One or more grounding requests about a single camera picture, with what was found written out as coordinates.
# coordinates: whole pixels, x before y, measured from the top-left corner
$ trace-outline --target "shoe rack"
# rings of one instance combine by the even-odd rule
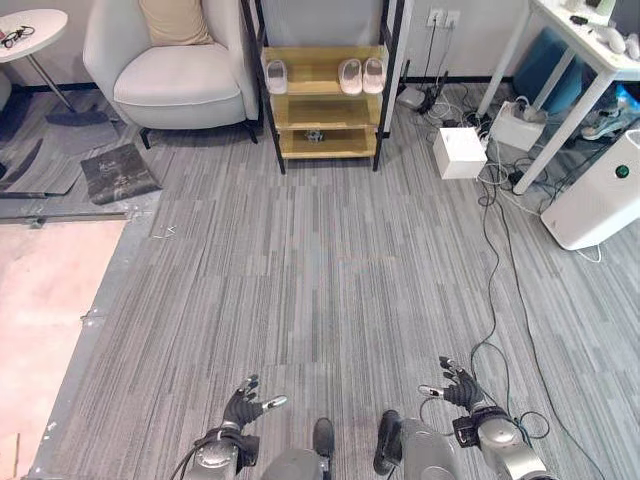
[[[393,32],[387,26],[389,0],[382,0],[379,44],[353,47],[270,47],[261,0],[254,0],[259,29],[256,33],[250,0],[241,0],[250,37],[251,60],[258,76],[262,108],[276,149],[280,172],[285,161],[369,157],[378,170],[384,124],[389,107],[398,37],[404,0],[396,1]],[[387,81],[378,95],[346,95],[340,88],[338,66],[348,58],[363,64],[367,58],[383,59]],[[267,90],[264,65],[282,60],[287,66],[287,93],[272,95]],[[321,142],[310,142],[308,130],[324,133]]]

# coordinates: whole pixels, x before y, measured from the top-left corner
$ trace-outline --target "slipper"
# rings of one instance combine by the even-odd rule
[[[287,66],[282,60],[273,60],[267,65],[267,89],[273,95],[287,93]]]
[[[362,92],[362,64],[357,58],[345,60],[338,67],[340,88],[347,95],[360,95]]]
[[[385,70],[382,62],[377,58],[369,58],[364,62],[362,88],[364,93],[376,95],[384,90]]]

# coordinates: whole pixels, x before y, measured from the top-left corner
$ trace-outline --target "wooden shelf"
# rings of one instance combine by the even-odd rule
[[[382,58],[384,48],[371,47],[267,47],[266,62],[282,60],[287,66],[287,95],[344,95],[338,80],[343,60]]]
[[[348,130],[377,127],[377,95],[348,97],[271,97],[276,128],[282,130]]]
[[[304,132],[286,130],[280,134],[282,157],[353,158],[372,157],[376,153],[376,135],[372,128],[360,130],[328,130],[322,142],[313,143]]]

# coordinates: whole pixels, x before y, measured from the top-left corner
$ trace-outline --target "chair leg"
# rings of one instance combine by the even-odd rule
[[[146,148],[147,150],[151,150],[151,144],[149,144],[149,132],[151,131],[150,128],[146,128],[144,127],[142,130],[140,130],[140,137],[142,138],[142,143],[144,144],[144,148]]]
[[[251,141],[257,145],[258,137],[256,137],[256,132],[253,130],[253,127],[249,124],[249,122],[247,121],[242,122],[242,128],[244,128],[247,131],[247,133],[251,137]]]

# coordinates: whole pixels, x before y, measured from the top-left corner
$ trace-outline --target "white desk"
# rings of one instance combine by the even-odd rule
[[[562,123],[549,143],[538,154],[522,179],[513,188],[514,193],[522,194],[560,150],[580,122],[593,108],[604,91],[614,80],[640,80],[640,62],[631,60],[626,54],[616,54],[609,47],[600,43],[594,33],[589,33],[592,27],[588,25],[574,25],[569,17],[580,15],[579,12],[570,12],[564,8],[558,0],[529,0],[525,4],[524,11],[518,19],[516,28],[502,54],[496,72],[491,78],[489,88],[480,103],[478,115],[487,113],[491,100],[498,89],[500,81],[509,65],[511,57],[520,43],[522,34],[529,23],[533,13],[537,13],[553,30],[567,43],[568,48],[554,68],[551,76],[542,87],[538,97],[533,102],[536,108],[540,108],[556,86],[558,80],[571,63],[574,56],[578,55],[588,63],[598,74],[586,92],[582,95],[567,119]]]
[[[51,90],[60,98],[62,103],[74,112],[75,110],[69,101],[33,56],[35,52],[51,45],[62,36],[67,26],[67,21],[68,16],[66,13],[52,9],[26,10],[24,12],[12,13],[11,15],[0,17],[0,30],[5,34],[15,31],[22,25],[35,29],[33,35],[21,38],[11,48],[5,48],[0,45],[0,63],[7,63],[26,57],[45,83],[49,85]]]

